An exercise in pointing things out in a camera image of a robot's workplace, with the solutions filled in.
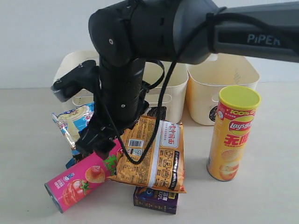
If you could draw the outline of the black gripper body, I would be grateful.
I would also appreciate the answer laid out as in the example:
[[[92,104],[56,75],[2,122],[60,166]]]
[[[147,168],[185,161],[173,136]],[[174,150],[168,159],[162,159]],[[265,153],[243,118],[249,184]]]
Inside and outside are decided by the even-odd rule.
[[[133,129],[140,116],[149,107],[145,100],[145,92],[140,92],[136,98],[136,112],[126,121],[119,121],[112,117],[107,105],[99,94],[94,95],[94,114],[87,127],[79,131],[79,139],[76,141],[77,149],[112,149],[116,144],[114,140],[124,133],[126,129]]]

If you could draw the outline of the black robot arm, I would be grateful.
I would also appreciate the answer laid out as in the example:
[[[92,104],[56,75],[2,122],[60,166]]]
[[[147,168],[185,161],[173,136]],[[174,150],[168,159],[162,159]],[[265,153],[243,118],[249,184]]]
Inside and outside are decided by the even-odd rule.
[[[75,146],[103,159],[148,108],[146,62],[170,62],[159,79],[166,86],[177,63],[199,64],[210,54],[299,60],[297,2],[219,7],[211,0],[128,0],[93,13],[88,31],[100,61],[78,65],[73,82],[93,94],[95,114]]]

